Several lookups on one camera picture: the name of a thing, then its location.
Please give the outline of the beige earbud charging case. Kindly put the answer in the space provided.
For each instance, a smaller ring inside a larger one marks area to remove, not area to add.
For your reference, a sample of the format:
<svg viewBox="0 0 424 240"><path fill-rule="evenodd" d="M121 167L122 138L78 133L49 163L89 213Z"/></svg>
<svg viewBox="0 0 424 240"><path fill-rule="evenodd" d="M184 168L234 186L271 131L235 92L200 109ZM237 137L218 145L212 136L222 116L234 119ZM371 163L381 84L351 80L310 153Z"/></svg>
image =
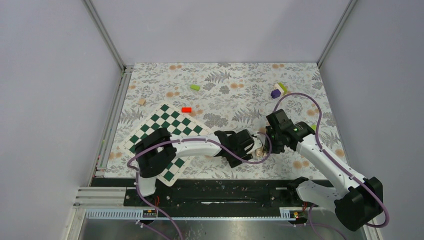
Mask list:
<svg viewBox="0 0 424 240"><path fill-rule="evenodd" d="M258 148L255 150L255 154L258 158L263 158L267 153L263 151L263 148Z"/></svg>

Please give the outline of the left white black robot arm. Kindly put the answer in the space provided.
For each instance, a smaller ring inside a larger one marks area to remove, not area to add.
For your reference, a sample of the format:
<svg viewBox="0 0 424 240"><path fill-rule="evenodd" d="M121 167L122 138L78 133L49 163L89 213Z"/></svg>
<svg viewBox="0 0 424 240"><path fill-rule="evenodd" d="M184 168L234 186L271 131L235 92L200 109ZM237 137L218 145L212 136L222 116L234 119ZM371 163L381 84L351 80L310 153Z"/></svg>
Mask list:
<svg viewBox="0 0 424 240"><path fill-rule="evenodd" d="M136 199L144 206L155 200L156 179L175 159L193 156L225 158L231 168L242 163L252 164L255 151L271 142L262 133L215 131L208 135L181 136L164 127L139 141L134 146L136 161Z"/></svg>

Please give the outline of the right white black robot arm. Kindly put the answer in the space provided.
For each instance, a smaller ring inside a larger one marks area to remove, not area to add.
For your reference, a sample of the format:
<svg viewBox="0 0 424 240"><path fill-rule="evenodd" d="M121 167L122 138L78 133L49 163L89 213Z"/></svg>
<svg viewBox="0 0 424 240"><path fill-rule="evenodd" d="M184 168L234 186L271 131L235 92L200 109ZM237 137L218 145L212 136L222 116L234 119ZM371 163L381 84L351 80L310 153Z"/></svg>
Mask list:
<svg viewBox="0 0 424 240"><path fill-rule="evenodd" d="M287 201L293 206L303 202L318 205L336 215L348 230L356 231L383 213L383 185L376 178L366 178L322 145L318 135L305 122L293 123L279 109L267 115L266 135L270 142L263 150L280 154L285 148L296 151L311 162L332 184L326 187L306 177L292 182Z"/></svg>

